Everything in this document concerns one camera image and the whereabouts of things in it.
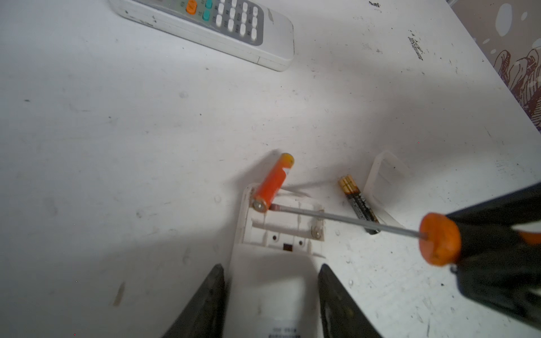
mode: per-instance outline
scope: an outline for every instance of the orange battery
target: orange battery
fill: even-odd
[[[278,158],[278,161],[253,196],[252,206],[255,210],[264,213],[271,207],[272,201],[286,180],[293,163],[295,163],[295,159],[290,154],[283,153],[280,155],[280,158]]]

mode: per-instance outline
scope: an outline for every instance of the remote control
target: remote control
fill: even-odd
[[[253,63],[286,70],[293,24],[249,0],[109,0],[121,16]]]

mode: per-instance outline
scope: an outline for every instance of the remote control button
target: remote control button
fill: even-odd
[[[186,6],[186,12],[188,14],[195,14],[195,11],[197,10],[197,2],[195,0],[188,1],[188,5]]]

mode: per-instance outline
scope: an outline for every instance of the white table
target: white table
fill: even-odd
[[[287,186],[347,215],[336,179],[363,184],[392,151],[415,173],[387,210],[408,228],[541,179],[541,136],[443,0],[260,3],[294,24],[285,72],[105,0],[3,1],[1,336],[160,336],[227,268],[241,192],[274,151],[295,156]],[[326,228],[383,336],[538,336],[463,298],[415,240]]]

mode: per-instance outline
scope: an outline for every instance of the metal rod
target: metal rod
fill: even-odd
[[[283,213],[325,218],[327,220],[355,224],[355,225],[362,226],[368,229],[381,230],[381,231],[386,231],[388,233],[414,237],[414,238],[420,238],[423,240],[426,239],[426,234],[420,233],[415,230],[409,230],[409,229],[398,228],[398,227],[393,227],[393,226],[386,226],[385,224],[380,224],[380,223],[366,221],[366,220],[360,220],[357,218],[350,218],[346,216],[323,213],[321,211],[312,211],[312,210],[306,210],[306,209],[292,208],[292,207],[281,206],[278,204],[271,204],[269,210],[281,211]]]

